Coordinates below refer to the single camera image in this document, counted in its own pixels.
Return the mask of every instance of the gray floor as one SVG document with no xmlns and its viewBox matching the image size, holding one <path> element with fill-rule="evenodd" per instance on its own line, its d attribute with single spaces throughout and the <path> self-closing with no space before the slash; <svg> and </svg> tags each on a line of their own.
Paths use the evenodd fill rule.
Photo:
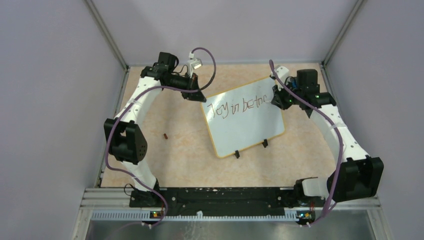
<svg viewBox="0 0 424 240">
<path fill-rule="evenodd" d="M 287 226 L 283 222 L 163 222 L 149 230 L 138 224 L 119 232 L 127 221 L 92 221 L 87 240 L 374 240 L 368 214 L 333 211 L 311 228 Z"/>
</svg>

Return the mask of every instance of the yellow whiteboard edge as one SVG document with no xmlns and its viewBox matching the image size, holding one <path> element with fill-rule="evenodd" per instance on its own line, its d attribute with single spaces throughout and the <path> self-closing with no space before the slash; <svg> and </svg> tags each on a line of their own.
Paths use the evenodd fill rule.
<svg viewBox="0 0 424 240">
<path fill-rule="evenodd" d="M 234 89 L 238 89 L 238 88 L 241 88 L 241 87 L 243 87 L 243 86 L 246 86 L 246 85 L 249 85 L 249 84 L 252 84 L 252 83 L 255 83 L 255 82 L 258 82 L 258 81 L 264 80 L 264 79 L 267 79 L 267 78 L 269 78 L 269 76 L 266 76 L 266 77 L 263 77 L 263 78 L 260 78 L 260 79 L 257 79 L 257 80 L 254 80 L 254 81 L 251 81 L 251 82 L 248 82 L 248 83 L 242 84 L 242 85 L 240 85 L 240 86 L 232 87 L 232 88 L 230 88 L 230 89 L 228 89 L 228 90 L 220 91 L 220 92 L 218 92 L 218 93 L 215 93 L 215 94 L 212 94 L 212 95 L 210 95 L 210 96 L 207 96 L 206 98 L 210 98 L 210 97 L 213 97 L 213 96 L 216 96 L 216 95 L 219 95 L 219 94 L 223 94 L 223 93 L 225 93 L 225 92 L 228 92 L 228 91 L 231 91 L 231 90 L 234 90 Z M 224 158 L 226 158 L 226 157 L 229 157 L 229 156 L 231 156 L 231 155 L 234 155 L 234 154 L 236 153 L 236 151 L 234 151 L 233 153 L 230 153 L 230 154 L 228 154 L 228 155 L 225 155 L 225 156 L 220 156 L 220 155 L 218 155 L 217 148 L 215 147 L 215 143 L 214 143 L 214 140 L 213 140 L 213 138 L 212 138 L 211 130 L 209 129 L 208 120 L 206 119 L 206 114 L 205 114 L 205 110 L 203 109 L 203 105 L 202 105 L 202 103 L 200 103 L 200 107 L 201 107 L 201 110 L 202 110 L 202 113 L 203 113 L 203 119 L 204 119 L 204 122 L 206 123 L 207 132 L 209 133 L 210 141 L 212 142 L 213 150 L 215 151 L 215 155 L 216 155 L 219 159 L 224 159 Z M 276 137 L 278 137 L 278 136 L 281 136 L 281 135 L 283 135 L 283 134 L 286 132 L 286 125 L 284 124 L 284 122 L 285 122 L 285 121 L 284 121 L 284 114 L 283 114 L 283 111 L 281 111 L 281 117 L 282 117 L 282 125 L 284 126 L 284 131 L 283 131 L 282 133 L 278 134 L 278 135 L 275 135 L 275 136 L 273 136 L 273 137 L 270 137 L 270 138 L 269 138 L 269 140 L 271 140 L 271 139 L 273 139 L 273 138 L 276 138 Z M 245 148 L 238 149 L 237 151 L 241 152 L 241 151 L 244 151 L 244 150 L 249 149 L 249 148 L 251 148 L 251 147 L 254 147 L 254 146 L 256 146 L 256 145 L 262 144 L 262 143 L 263 143 L 263 141 L 260 141 L 260 142 L 258 142 L 258 143 L 255 143 L 255 144 L 252 144 L 252 145 L 250 145 L 250 146 L 247 146 L 247 147 L 245 147 Z"/>
</svg>

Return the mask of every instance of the gray wall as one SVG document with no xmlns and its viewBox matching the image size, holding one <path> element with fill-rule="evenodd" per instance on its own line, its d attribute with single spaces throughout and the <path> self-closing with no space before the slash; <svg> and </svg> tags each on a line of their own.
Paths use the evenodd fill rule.
<svg viewBox="0 0 424 240">
<path fill-rule="evenodd" d="M 129 65 L 158 52 L 219 63 L 321 61 L 356 0 L 94 0 Z M 205 62 L 208 57 L 199 55 Z"/>
<path fill-rule="evenodd" d="M 355 137 L 384 161 L 378 195 L 396 239 L 422 239 L 424 1 L 368 1 L 330 63 Z"/>
<path fill-rule="evenodd" d="M 0 3 L 0 239 L 69 239 L 123 71 L 82 0 Z"/>
</svg>

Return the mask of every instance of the black clip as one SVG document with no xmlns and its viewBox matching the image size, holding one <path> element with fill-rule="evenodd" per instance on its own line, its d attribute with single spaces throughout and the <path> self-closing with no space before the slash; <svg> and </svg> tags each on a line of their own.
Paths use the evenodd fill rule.
<svg viewBox="0 0 424 240">
<path fill-rule="evenodd" d="M 262 145 L 263 145 L 264 148 L 267 148 L 268 140 L 264 139 L 263 142 L 262 142 Z"/>
</svg>

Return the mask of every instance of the wooden tabletop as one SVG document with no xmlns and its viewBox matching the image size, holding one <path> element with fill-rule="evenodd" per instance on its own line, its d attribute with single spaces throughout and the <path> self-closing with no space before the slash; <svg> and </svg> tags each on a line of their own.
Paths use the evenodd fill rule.
<svg viewBox="0 0 424 240">
<path fill-rule="evenodd" d="M 300 69 L 316 69 L 321 92 L 326 91 L 318 63 L 280 64 L 296 76 Z M 143 67 L 131 67 L 122 106 L 133 94 Z M 206 84 L 212 65 L 195 71 L 199 85 Z M 269 76 L 267 64 L 218 65 L 213 83 L 203 91 L 210 96 Z M 335 160 L 319 129 L 298 106 L 283 111 L 285 132 L 235 156 L 218 158 L 199 102 L 165 89 L 154 100 L 141 126 L 147 142 L 145 157 L 161 187 L 292 187 L 309 177 L 328 177 Z M 109 156 L 113 167 L 124 166 Z M 123 187 L 130 176 L 106 169 L 102 187 Z"/>
</svg>

